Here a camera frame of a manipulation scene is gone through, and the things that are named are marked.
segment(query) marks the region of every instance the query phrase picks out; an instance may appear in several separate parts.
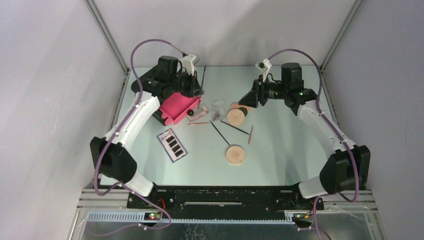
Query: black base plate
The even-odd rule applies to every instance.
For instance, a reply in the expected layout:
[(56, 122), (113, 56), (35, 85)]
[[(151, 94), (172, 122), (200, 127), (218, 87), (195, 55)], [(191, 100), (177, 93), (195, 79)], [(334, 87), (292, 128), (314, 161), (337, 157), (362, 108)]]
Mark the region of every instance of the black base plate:
[[(313, 198), (304, 199), (294, 186), (168, 186), (152, 190), (149, 200), (175, 219), (284, 220), (284, 210), (313, 208)], [(128, 209), (155, 209), (129, 194)], [(323, 210), (319, 201), (317, 210)]]

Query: pink container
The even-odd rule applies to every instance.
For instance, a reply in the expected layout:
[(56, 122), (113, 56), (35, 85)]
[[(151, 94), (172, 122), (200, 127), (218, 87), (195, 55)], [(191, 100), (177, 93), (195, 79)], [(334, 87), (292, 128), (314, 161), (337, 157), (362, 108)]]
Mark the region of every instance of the pink container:
[(187, 111), (197, 107), (201, 101), (202, 98), (200, 96), (186, 97), (179, 92), (175, 92), (159, 107), (162, 111), (162, 118), (166, 119), (165, 125), (179, 123), (187, 115)]

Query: table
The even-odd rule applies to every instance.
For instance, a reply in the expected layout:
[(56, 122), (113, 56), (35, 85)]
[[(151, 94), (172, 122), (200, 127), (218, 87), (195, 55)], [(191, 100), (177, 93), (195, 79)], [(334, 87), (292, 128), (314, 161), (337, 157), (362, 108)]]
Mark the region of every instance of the table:
[[(197, 66), (199, 82), (203, 66)], [(137, 68), (141, 76), (149, 68)], [(270, 73), (281, 79), (279, 66)], [(305, 88), (318, 92), (319, 78), (314, 66), (302, 66)], [(240, 100), (252, 87), (261, 72), (254, 66), (208, 66), (205, 69), (202, 103), (211, 109), (213, 100), (224, 99), (229, 111), (232, 103)], [(124, 93), (119, 119), (134, 100), (131, 73)], [(329, 106), (324, 93), (321, 104), (326, 112)], [(197, 122), (208, 122), (212, 113)], [(130, 154), (136, 160), (138, 171), (158, 185), (192, 186), (281, 186), (293, 185), (317, 176), (327, 161), (313, 132), (285, 106), (283, 100), (268, 100), (265, 106), (252, 108), (239, 128), (253, 134), (249, 136), (222, 122), (214, 122), (231, 145), (241, 146), (246, 153), (244, 162), (233, 165), (226, 159), (229, 147), (211, 124), (188, 125), (184, 118), (177, 125), (161, 125), (149, 118), (136, 137)], [(157, 135), (172, 128), (188, 154), (172, 162)], [(100, 184), (109, 186), (115, 180), (102, 176)]]

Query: wooden disc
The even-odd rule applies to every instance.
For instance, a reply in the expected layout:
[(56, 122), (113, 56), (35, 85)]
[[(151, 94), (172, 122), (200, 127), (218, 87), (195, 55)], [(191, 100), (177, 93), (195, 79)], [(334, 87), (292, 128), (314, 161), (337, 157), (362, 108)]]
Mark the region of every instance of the wooden disc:
[(250, 113), (250, 111), (251, 111), (251, 107), (250, 107), (250, 106), (239, 105), (237, 102), (235, 102), (235, 103), (231, 104), (231, 109), (232, 109), (232, 110), (233, 110), (233, 109), (239, 109), (239, 108), (241, 108), (241, 107), (246, 108), (246, 109), (247, 109), (247, 112), (248, 112), (248, 113)]
[(228, 162), (234, 165), (239, 165), (245, 160), (246, 153), (240, 146), (230, 146), (226, 151), (225, 156)]
[(226, 120), (234, 127), (239, 127), (245, 121), (245, 114), (240, 109), (233, 109), (227, 114)]

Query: metal frame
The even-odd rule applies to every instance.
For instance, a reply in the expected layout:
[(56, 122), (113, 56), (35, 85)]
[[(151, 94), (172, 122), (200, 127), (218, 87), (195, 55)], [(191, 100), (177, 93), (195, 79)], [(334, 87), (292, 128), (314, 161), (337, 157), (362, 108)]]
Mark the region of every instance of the metal frame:
[(350, 11), (347, 14), (346, 18), (344, 19), (344, 22), (341, 25), (341, 28), (338, 31), (333, 43), (331, 44), (330, 49), (328, 50), (326, 56), (324, 57), (324, 60), (322, 61), (320, 68), (323, 71), (325, 71), (327, 66), (329, 65), (329, 62), (334, 55), (334, 52), (336, 51), (337, 47), (339, 46), (340, 42), (342, 41), (343, 37), (348, 31), (349, 26), (351, 25), (352, 20), (355, 18), (359, 9), (361, 8), (362, 3), (364, 3), (364, 0), (355, 0), (352, 7), (350, 8)]
[(115, 107), (113, 108), (113, 114), (110, 118), (108, 131), (118, 122), (119, 113), (122, 107), (122, 101), (124, 100), (125, 89), (127, 89), (127, 84), (130, 79), (130, 72), (124, 74), (121, 88), (119, 90), (118, 97), (116, 98)]
[[(352, 197), (354, 191), (346, 191), (345, 195)], [(72, 220), (67, 240), (83, 239), (87, 222), (126, 222), (139, 223), (144, 214), (151, 209), (128, 209), (129, 192), (124, 189), (114, 189), (106, 196), (98, 196), (93, 189), (84, 189)], [(363, 214), (367, 222), (368, 232), (373, 240), (386, 240), (374, 197), (370, 190), (361, 190), (358, 201), (346, 202), (339, 195), (323, 198), (325, 209), (317, 214)], [(286, 220), (203, 220), (203, 219), (172, 219), (175, 224), (294, 224), (292, 217), (295, 214), (304, 214), (305, 210), (284, 211)]]
[(97, 23), (98, 28), (100, 29), (101, 34), (106, 40), (107, 45), (109, 45), (110, 50), (114, 54), (123, 72), (126, 74), (128, 72), (127, 64), (125, 63), (121, 51), (119, 50), (118, 45), (111, 34), (111, 31), (106, 25), (105, 19), (103, 19), (102, 14), (100, 13), (99, 8), (96, 5), (96, 2), (94, 0), (84, 0), (84, 2), (86, 3), (88, 10), (92, 14), (94, 21)]
[[(124, 79), (121, 85), (119, 95), (116, 100), (113, 115), (110, 120), (109, 128), (111, 128), (118, 120), (119, 111), (121, 109), (124, 92), (129, 81), (129, 68), (110, 32), (104, 18), (96, 5), (95, 0), (84, 0), (87, 8), (91, 12), (95, 22), (97, 23), (102, 35), (116, 60), (124, 72)], [(340, 125), (334, 103), (331, 98), (326, 78), (325, 70), (332, 59), (334, 52), (340, 45), (341, 40), (345, 36), (352, 20), (358, 13), (363, 4), (363, 0), (356, 0), (349, 13), (347, 14), (340, 30), (337, 33), (331, 47), (329, 48), (322, 64), (320, 65), (321, 72), (323, 73), (323, 90), (330, 106), (330, 112), (333, 120)], [(353, 191), (347, 191), (348, 196), (354, 194)], [(150, 211), (149, 209), (127, 209), (127, 201), (129, 192), (124, 189), (114, 189), (106, 196), (96, 195), (93, 189), (84, 189), (81, 193), (78, 206), (72, 223), (68, 232), (68, 240), (80, 240), (83, 238), (84, 230), (87, 222), (138, 222), (144, 216), (144, 212)], [(385, 234), (382, 221), (380, 219), (377, 206), (374, 202), (374, 197), (369, 190), (360, 191), (358, 201), (356, 203), (349, 203), (342, 199), (339, 195), (327, 196), (324, 198), (325, 210), (319, 211), (319, 214), (363, 214), (364, 219), (368, 223), (368, 231), (373, 240), (385, 240)], [(288, 220), (269, 220), (269, 221), (249, 221), (249, 224), (292, 224), (292, 216), (294, 214), (305, 213), (303, 210), (286, 210), (285, 216)], [(205, 223), (205, 224), (245, 224), (244, 221), (210, 221), (201, 219), (173, 219), (173, 223)]]

